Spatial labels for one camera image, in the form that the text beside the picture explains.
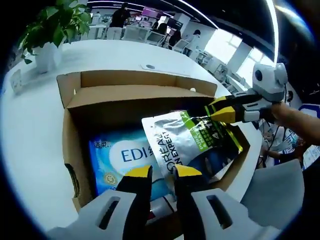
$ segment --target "human hand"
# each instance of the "human hand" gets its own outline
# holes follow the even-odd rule
[[[278,126],[288,127],[293,109],[286,105],[283,101],[271,106],[272,115],[276,119]]]
[[[268,149],[262,147],[260,151],[260,156],[265,157],[268,154]]]

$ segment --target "open cardboard box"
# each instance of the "open cardboard box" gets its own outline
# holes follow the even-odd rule
[[[59,75],[57,83],[65,108],[63,157],[74,185],[72,201],[77,211],[96,197],[89,157],[90,136],[123,127],[142,127],[142,118],[208,105],[217,90],[217,85],[203,80],[127,70],[73,72]],[[233,161],[222,180],[212,186],[222,190],[232,183],[249,150],[240,129],[230,127],[243,152]],[[163,234],[166,231],[161,227],[159,233]]]

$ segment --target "window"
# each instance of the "window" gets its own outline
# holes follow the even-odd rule
[[[222,29],[217,29],[214,31],[204,50],[227,64],[241,42],[242,39],[236,35]]]
[[[258,50],[257,48],[253,48],[249,53],[249,56],[246,58],[246,60],[244,60],[237,72],[240,77],[245,79],[246,83],[250,87],[252,87],[252,75],[256,63],[269,66],[272,66],[274,64],[274,62],[266,55],[264,55],[260,50]]]

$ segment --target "chair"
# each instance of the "chair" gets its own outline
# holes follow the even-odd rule
[[[127,25],[122,40],[144,43],[148,32],[147,28]]]
[[[180,39],[174,46],[171,46],[171,45],[169,46],[172,47],[172,51],[182,53],[188,44],[189,44],[188,41],[184,39]]]
[[[162,43],[164,38],[165,38],[165,35],[151,31],[147,36],[145,43],[159,46]]]
[[[299,161],[257,169],[241,201],[259,225],[283,230],[298,214],[305,193]]]

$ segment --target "box flap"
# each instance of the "box flap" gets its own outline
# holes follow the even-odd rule
[[[118,85],[169,86],[188,90],[194,88],[197,93],[211,97],[214,97],[217,90],[217,85],[214,83],[190,77],[129,70],[94,70],[74,72],[59,75],[57,77],[57,83],[59,86],[62,104],[65,108],[71,102],[75,93],[78,93],[80,88]]]
[[[67,108],[137,99],[210,97],[202,93],[174,86],[114,85],[93,86],[79,89]]]
[[[72,72],[56,77],[64,108],[68,106],[75,93],[81,88],[80,72]]]
[[[72,199],[77,211],[93,198],[91,195],[89,178],[84,163],[81,161],[82,151],[79,133],[73,124],[68,110],[64,111],[62,131],[62,152],[64,165],[68,169],[74,186]]]

